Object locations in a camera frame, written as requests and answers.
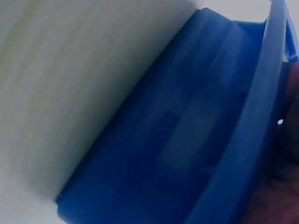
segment hand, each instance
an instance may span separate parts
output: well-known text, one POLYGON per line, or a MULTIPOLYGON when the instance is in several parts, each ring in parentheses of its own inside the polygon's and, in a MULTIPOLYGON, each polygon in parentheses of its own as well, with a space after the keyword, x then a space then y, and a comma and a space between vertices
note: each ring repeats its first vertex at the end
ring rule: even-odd
POLYGON ((299 224, 299 62, 290 66, 273 157, 242 224, 299 224))

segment white paper roll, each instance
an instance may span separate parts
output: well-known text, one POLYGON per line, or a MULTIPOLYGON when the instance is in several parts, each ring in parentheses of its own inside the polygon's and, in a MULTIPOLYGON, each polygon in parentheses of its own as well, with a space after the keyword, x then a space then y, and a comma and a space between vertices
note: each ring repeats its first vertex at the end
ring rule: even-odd
POLYGON ((39 201, 55 199, 200 2, 1 1, 0 201, 13 199, 0 202, 0 223, 47 210, 39 201))

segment blue plastic container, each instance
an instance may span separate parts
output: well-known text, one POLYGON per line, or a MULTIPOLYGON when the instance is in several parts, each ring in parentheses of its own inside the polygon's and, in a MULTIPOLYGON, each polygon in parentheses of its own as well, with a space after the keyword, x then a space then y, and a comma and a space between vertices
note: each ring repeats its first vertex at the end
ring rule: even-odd
POLYGON ((283 0, 265 23, 198 10, 57 199, 69 224, 233 224, 269 154, 298 60, 283 0))

